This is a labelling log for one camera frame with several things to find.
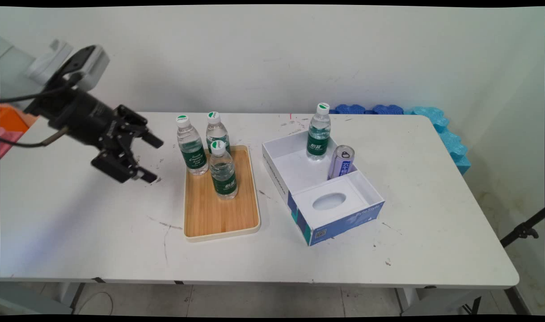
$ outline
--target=qr code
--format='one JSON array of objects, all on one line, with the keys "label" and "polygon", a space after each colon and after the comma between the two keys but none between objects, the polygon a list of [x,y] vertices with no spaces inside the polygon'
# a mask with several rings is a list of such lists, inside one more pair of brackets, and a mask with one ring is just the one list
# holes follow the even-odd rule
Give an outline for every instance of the qr code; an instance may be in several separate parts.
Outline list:
[{"label": "qr code", "polygon": [[317,232],[314,238],[322,237],[326,235],[326,229],[322,229],[321,231]]}]

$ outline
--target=wooden tray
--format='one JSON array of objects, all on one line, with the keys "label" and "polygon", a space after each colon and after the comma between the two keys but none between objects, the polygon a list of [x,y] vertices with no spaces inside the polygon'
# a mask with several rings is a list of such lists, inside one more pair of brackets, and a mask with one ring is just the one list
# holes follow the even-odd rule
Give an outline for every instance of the wooden tray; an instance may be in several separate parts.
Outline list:
[{"label": "wooden tray", "polygon": [[[205,149],[207,160],[209,151]],[[260,228],[260,213],[246,145],[231,145],[238,193],[232,200],[217,197],[210,170],[197,176],[187,171],[185,179],[185,237],[188,241],[251,234]]]}]

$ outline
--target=pink object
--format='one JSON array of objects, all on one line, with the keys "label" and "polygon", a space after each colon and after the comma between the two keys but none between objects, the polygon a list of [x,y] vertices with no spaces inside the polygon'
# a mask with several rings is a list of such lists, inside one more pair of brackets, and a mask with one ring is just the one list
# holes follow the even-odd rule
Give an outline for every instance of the pink object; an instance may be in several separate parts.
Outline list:
[{"label": "pink object", "polygon": [[[20,137],[23,135],[23,132],[15,132],[15,131],[7,131],[3,127],[0,127],[0,137],[2,139],[6,139],[8,141],[16,142]],[[0,159],[4,157],[4,155],[8,152],[8,150],[12,147],[12,145],[9,145],[8,143],[0,142]]]}]

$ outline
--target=green bottle label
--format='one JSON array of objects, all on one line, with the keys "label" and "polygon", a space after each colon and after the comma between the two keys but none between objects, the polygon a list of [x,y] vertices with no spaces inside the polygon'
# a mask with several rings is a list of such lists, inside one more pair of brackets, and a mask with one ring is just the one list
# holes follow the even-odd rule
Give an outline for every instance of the green bottle label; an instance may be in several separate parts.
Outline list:
[{"label": "green bottle label", "polygon": [[189,169],[199,169],[207,163],[207,156],[205,155],[205,150],[203,150],[203,147],[200,147],[195,152],[186,153],[181,151],[181,153],[183,153],[185,165],[187,165]]},{"label": "green bottle label", "polygon": [[308,135],[308,144],[306,145],[307,151],[311,155],[323,155],[328,148],[328,139],[329,137],[326,137],[325,139],[315,139],[311,137],[311,135]]},{"label": "green bottle label", "polygon": [[218,181],[213,178],[213,185],[215,185],[215,190],[221,195],[231,194],[236,189],[236,174],[233,173],[230,178],[225,181]]},{"label": "green bottle label", "polygon": [[221,140],[223,141],[227,147],[225,147],[225,149],[227,150],[227,152],[229,154],[231,154],[231,145],[229,144],[229,136],[228,135],[225,135],[223,137],[207,137],[207,146],[209,147],[209,153],[213,153],[211,152],[211,143],[213,143],[214,141],[217,141],[217,140]]}]

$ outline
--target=blue foam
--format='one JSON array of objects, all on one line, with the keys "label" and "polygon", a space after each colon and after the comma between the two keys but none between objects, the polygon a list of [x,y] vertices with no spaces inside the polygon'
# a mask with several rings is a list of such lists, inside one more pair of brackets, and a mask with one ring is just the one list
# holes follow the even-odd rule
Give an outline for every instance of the blue foam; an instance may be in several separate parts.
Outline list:
[{"label": "blue foam", "polygon": [[439,137],[444,142],[445,147],[449,151],[449,155],[451,155],[455,163],[465,157],[467,147],[461,144],[461,138],[458,135],[449,132],[449,130],[445,130],[443,133],[439,134]]},{"label": "blue foam", "polygon": [[469,162],[469,159],[467,157],[463,156],[459,161],[455,163],[457,166],[457,169],[461,173],[461,175],[464,175],[467,170],[471,167],[471,162]]},{"label": "blue foam", "polygon": [[390,105],[390,106],[384,106],[384,105],[376,105],[374,106],[374,112],[378,115],[402,115],[403,114],[403,108],[400,108],[397,105]]},{"label": "blue foam", "polygon": [[360,106],[358,104],[353,104],[352,106],[340,104],[336,106],[336,110],[340,112],[340,114],[364,114],[364,112],[366,111],[364,106]]},{"label": "blue foam", "polygon": [[414,115],[423,115],[431,120],[433,127],[438,133],[442,133],[447,130],[449,120],[444,118],[444,112],[436,107],[414,107],[411,111]]}]

